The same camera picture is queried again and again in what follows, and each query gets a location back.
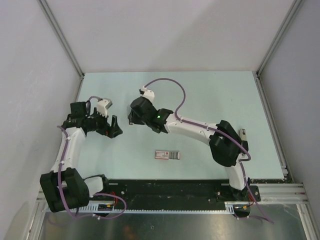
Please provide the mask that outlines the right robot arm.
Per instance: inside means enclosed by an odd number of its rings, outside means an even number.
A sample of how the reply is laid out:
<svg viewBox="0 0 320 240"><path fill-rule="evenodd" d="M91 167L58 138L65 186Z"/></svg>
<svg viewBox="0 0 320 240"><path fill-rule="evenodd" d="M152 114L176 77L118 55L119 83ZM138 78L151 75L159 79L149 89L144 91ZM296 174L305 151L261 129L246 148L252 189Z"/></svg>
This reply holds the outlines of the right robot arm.
<svg viewBox="0 0 320 240"><path fill-rule="evenodd" d="M153 103L138 97L130 104L129 122L146 125L156 133L179 134L198 140L209 146L213 160L225 167L229 178L230 195L242 201L249 194L249 180L242 162L251 159L246 140L242 140L229 122L201 123L183 118L176 111L156 109Z"/></svg>

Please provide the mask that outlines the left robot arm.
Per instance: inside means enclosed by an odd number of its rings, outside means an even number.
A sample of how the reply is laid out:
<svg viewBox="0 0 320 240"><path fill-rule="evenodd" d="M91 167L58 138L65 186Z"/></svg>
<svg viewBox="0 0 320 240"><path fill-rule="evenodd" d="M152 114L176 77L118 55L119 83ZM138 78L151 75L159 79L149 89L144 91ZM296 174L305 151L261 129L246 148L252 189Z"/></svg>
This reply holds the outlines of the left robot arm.
<svg viewBox="0 0 320 240"><path fill-rule="evenodd" d="M88 133L95 132L110 139L123 133L116 115L108 122L111 106L110 99L101 97L97 97L95 107L91 107L90 100L70 104L70 113L59 126L62 139L54 165L39 180L51 212L79 209L87 206L94 196L100 200L110 196L111 188L104 174L82 177L77 166Z"/></svg>

